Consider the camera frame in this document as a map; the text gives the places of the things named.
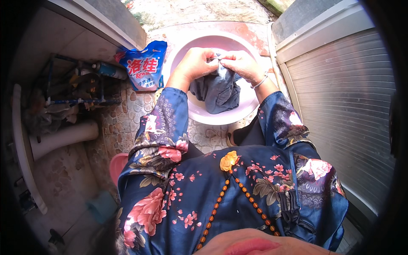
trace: blue floral robe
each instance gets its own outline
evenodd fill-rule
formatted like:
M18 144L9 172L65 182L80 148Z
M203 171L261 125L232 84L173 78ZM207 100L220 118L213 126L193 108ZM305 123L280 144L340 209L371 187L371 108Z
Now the blue floral robe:
M227 190L208 229L214 236L242 228L273 234L238 186L251 194L281 236L291 236L332 251L343 236L348 201L329 163L320 160L284 95L269 95L258 109L266 146L236 146L183 161L188 150L187 95L165 88L140 129L118 190L119 254L192 254L226 180ZM220 160L236 151L232 174Z

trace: silver bangle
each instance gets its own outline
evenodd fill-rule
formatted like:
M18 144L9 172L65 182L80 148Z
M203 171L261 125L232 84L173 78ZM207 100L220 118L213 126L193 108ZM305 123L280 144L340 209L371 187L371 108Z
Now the silver bangle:
M255 88L259 87L266 80L266 78L268 78L268 71L265 71L265 77L263 78L263 80L260 83L256 84L255 86L251 85L251 89L255 89Z

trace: lip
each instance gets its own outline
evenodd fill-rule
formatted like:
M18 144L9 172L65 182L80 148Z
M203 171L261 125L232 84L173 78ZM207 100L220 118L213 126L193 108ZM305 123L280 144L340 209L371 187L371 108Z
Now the lip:
M247 255L248 253L251 253L253 251L257 251L256 254L267 254L269 253L269 251L279 248L280 246L280 243L276 243L267 239L252 238L229 246L224 251L224 255Z

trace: blue plastic bag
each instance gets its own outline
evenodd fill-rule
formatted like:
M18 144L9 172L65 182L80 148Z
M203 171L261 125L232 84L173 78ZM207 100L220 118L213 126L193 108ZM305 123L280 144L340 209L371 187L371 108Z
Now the blue plastic bag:
M162 68L167 42L153 41L142 51L118 52L116 61L126 67L135 91L156 91L163 88Z

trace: drain pipe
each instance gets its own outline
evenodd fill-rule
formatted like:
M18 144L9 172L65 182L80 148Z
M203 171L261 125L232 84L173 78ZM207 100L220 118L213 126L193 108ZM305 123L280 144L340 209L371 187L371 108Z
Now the drain pipe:
M280 68L276 62L276 48L275 48L276 44L275 44L275 38L273 37L273 34L272 34L272 24L273 22L268 23L268 28L266 31L267 37L268 37L269 57L271 58L271 61L272 61L273 72L278 82L278 88L285 95L288 101L291 103L292 100L290 99L288 87L286 86L286 83L283 80L282 72L280 71Z

